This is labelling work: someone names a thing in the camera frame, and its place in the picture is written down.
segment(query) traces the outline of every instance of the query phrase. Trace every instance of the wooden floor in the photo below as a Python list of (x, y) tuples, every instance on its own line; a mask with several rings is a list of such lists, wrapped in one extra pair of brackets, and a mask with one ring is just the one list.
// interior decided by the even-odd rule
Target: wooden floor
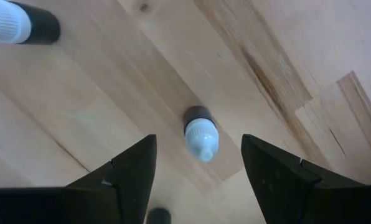
[[(150, 208), (264, 223), (244, 133), (371, 184), (371, 0), (21, 2), (62, 37), (0, 44), (0, 187), (68, 184), (156, 134)], [(183, 138), (192, 105), (220, 132), (208, 164)]]

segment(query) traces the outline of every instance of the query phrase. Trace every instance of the bottle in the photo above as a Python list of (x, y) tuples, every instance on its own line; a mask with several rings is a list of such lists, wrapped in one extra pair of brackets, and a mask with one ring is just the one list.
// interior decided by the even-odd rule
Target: bottle
[(60, 23), (49, 11), (0, 0), (0, 42), (53, 44), (59, 37)]
[(203, 162), (209, 162), (219, 147), (218, 131), (209, 110), (193, 106), (184, 113), (184, 136), (191, 154)]

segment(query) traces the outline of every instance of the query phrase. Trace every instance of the wood grain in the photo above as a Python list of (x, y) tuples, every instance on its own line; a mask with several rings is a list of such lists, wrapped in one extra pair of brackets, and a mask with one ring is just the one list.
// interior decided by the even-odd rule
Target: wood grain
[[(264, 223), (244, 133), (371, 184), (371, 0), (20, 2), (62, 36), (0, 44), (0, 187), (65, 185), (157, 134), (149, 208)], [(183, 137), (194, 105), (220, 133), (207, 164)]]

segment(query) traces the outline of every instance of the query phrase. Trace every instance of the white bottle cap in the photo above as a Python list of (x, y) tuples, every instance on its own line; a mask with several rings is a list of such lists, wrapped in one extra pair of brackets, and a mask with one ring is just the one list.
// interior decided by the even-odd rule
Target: white bottle cap
[(185, 140), (192, 155), (201, 161), (209, 162), (218, 151), (218, 131), (208, 119), (191, 121), (185, 128)]
[(21, 7), (0, 0), (0, 42), (22, 43), (30, 36), (31, 29), (31, 20)]

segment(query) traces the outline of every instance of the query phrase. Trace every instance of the black object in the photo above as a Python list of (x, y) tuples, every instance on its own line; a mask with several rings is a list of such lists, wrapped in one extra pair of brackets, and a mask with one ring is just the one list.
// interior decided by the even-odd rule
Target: black object
[(248, 134), (242, 157), (267, 224), (371, 223), (371, 186)]
[(60, 22), (49, 11), (23, 3), (11, 2), (21, 7), (31, 20), (31, 34), (20, 44), (53, 44), (60, 38)]
[(171, 224), (171, 214), (165, 208), (154, 208), (148, 213), (147, 224)]
[(204, 106), (191, 106), (188, 108), (183, 114), (183, 125), (184, 125), (184, 133), (186, 133), (187, 125), (197, 119), (197, 118), (205, 118), (211, 121), (215, 126), (215, 121), (213, 116), (210, 114), (209, 110)]
[(142, 224), (155, 162), (156, 137), (149, 135), (66, 187), (0, 189), (0, 224)]

